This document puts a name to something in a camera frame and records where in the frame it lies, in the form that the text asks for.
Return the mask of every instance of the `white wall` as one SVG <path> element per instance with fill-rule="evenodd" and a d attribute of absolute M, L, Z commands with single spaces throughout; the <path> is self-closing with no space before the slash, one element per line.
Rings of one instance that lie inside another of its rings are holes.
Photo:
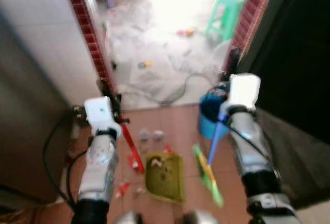
<path fill-rule="evenodd" d="M 100 95 L 69 0 L 0 0 L 0 11 L 70 104 Z"/>

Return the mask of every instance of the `green stool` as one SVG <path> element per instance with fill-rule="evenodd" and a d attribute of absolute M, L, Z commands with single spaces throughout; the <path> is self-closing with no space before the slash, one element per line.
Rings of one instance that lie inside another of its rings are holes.
<path fill-rule="evenodd" d="M 205 35 L 214 31 L 222 37 L 222 41 L 232 38 L 235 26 L 239 18 L 245 0 L 216 0 Z M 224 6 L 222 15 L 219 15 L 220 7 Z"/>

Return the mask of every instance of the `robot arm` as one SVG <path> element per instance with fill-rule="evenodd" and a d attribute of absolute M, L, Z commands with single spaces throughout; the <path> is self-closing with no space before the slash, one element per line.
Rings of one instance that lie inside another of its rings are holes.
<path fill-rule="evenodd" d="M 106 224 L 118 163 L 116 139 L 121 127 L 113 119 L 108 97 L 85 102 L 87 120 L 94 136 L 86 153 L 73 224 Z"/>
<path fill-rule="evenodd" d="M 271 165 L 262 129 L 253 115 L 259 85 L 260 79 L 255 75 L 233 75 L 228 99 L 221 106 L 219 115 L 232 128 L 230 134 L 247 196 L 247 211 L 253 217 L 250 224 L 299 224 L 295 210 L 282 193 L 279 174 Z"/>

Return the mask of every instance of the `electrical wire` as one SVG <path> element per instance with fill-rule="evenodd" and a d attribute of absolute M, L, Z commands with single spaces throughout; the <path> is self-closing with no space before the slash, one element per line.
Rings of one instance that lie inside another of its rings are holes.
<path fill-rule="evenodd" d="M 42 149 L 42 161 L 43 161 L 43 166 L 45 167 L 46 173 L 47 173 L 47 177 L 50 181 L 50 183 L 52 184 L 52 186 L 54 187 L 55 191 L 57 194 L 59 194 L 61 196 L 61 198 L 63 198 L 63 200 L 67 203 L 67 205 L 74 210 L 75 206 L 74 203 L 71 202 L 67 196 L 65 195 L 65 193 L 63 191 L 61 191 L 61 189 L 56 185 L 53 175 L 48 167 L 48 163 L 47 163 L 47 159 L 46 159 L 46 153 L 47 153 L 47 149 L 48 146 L 52 140 L 53 135 L 55 134 L 55 132 L 57 131 L 57 129 L 60 127 L 60 125 L 62 124 L 62 122 L 68 117 L 67 114 L 65 114 L 63 117 L 61 117 L 61 119 L 55 124 L 55 126 L 53 127 L 53 129 L 51 130 L 51 132 L 48 134 L 47 139 L 45 140 L 43 149 Z"/>
<path fill-rule="evenodd" d="M 213 86 L 213 82 L 206 75 L 204 75 L 202 73 L 192 73 L 192 74 L 188 75 L 188 77 L 185 79 L 184 89 L 183 89 L 182 93 L 179 96 L 177 96 L 177 97 L 175 97 L 175 98 L 173 98 L 171 100 L 161 100 L 161 101 L 160 100 L 157 100 L 157 99 L 149 96 L 148 93 L 143 92 L 141 89 L 139 89 L 139 88 L 137 88 L 137 87 L 135 87 L 135 86 L 133 86 L 131 84 L 124 84 L 124 85 L 127 85 L 129 87 L 134 87 L 134 88 L 136 88 L 140 92 L 125 91 L 125 92 L 122 92 L 121 94 L 122 95 L 125 95 L 125 94 L 126 95 L 138 95 L 138 96 L 142 96 L 142 97 L 144 97 L 144 98 L 146 98 L 148 100 L 151 100 L 151 101 L 153 101 L 153 102 L 155 102 L 155 103 L 157 103 L 157 104 L 159 104 L 161 106 L 169 106 L 169 105 L 173 104 L 174 102 L 176 102 L 177 100 L 181 99 L 185 95 L 186 89 L 187 89 L 187 83 L 188 83 L 189 79 L 192 78 L 192 77 L 196 77 L 196 76 L 202 77 L 202 78 L 206 79 L 210 83 L 210 85 Z"/>
<path fill-rule="evenodd" d="M 268 158 L 268 156 L 266 156 L 251 140 L 247 139 L 244 135 L 242 135 L 237 129 L 227 125 L 226 123 L 224 123 L 221 120 L 218 120 L 219 122 L 221 122 L 223 125 L 225 125 L 228 129 L 230 129 L 231 131 L 233 131 L 235 134 L 237 134 L 239 137 L 241 137 L 244 141 L 246 141 L 251 147 L 253 147 L 264 159 L 266 159 L 267 161 L 269 161 L 270 158 Z"/>
<path fill-rule="evenodd" d="M 71 161 L 71 163 L 68 165 L 67 167 L 67 178 L 65 180 L 66 186 L 67 186 L 67 194 L 68 194 L 68 198 L 69 200 L 74 204 L 74 206 L 76 205 L 75 200 L 73 198 L 72 192 L 71 192 L 71 186 L 70 186 L 70 176 L 71 176 L 71 170 L 72 167 L 74 165 L 74 163 L 80 158 L 82 157 L 84 154 L 86 154 L 87 150 L 84 150 L 83 152 L 79 153 L 76 157 L 74 157 L 74 159 Z"/>

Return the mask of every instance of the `blue handle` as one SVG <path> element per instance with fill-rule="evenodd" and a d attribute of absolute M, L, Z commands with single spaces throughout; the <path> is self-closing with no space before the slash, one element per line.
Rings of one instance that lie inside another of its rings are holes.
<path fill-rule="evenodd" d="M 226 115 L 219 113 L 220 120 L 224 120 L 224 119 L 226 119 L 226 117 L 227 117 Z M 221 140 L 222 137 L 225 134 L 227 134 L 227 132 L 228 132 L 227 126 L 223 125 L 220 121 L 218 121 L 216 128 L 214 130 L 214 133 L 213 133 L 211 150 L 210 150 L 210 154 L 208 156 L 207 165 L 210 166 L 212 164 L 213 158 L 215 156 L 215 153 L 216 153 L 216 150 L 218 147 L 219 140 Z"/>

